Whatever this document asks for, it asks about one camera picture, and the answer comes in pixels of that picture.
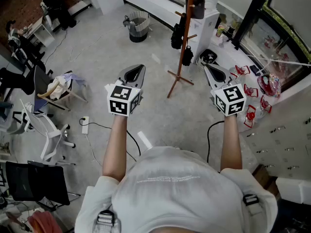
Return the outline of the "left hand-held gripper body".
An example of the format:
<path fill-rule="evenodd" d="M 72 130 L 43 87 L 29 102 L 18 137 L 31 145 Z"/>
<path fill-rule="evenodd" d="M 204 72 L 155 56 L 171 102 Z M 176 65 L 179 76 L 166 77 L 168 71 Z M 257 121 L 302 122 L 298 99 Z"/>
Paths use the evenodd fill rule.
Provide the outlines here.
<path fill-rule="evenodd" d="M 142 89 L 127 86 L 125 81 L 116 79 L 105 86 L 109 113 L 129 117 L 142 99 Z"/>

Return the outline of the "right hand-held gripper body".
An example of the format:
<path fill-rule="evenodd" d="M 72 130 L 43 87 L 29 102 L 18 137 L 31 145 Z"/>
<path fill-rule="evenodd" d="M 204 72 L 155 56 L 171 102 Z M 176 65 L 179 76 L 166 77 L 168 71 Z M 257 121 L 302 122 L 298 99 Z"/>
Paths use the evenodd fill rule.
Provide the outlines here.
<path fill-rule="evenodd" d="M 226 117 L 244 110 L 246 94 L 240 83 L 231 80 L 220 88 L 211 88 L 211 101 Z"/>

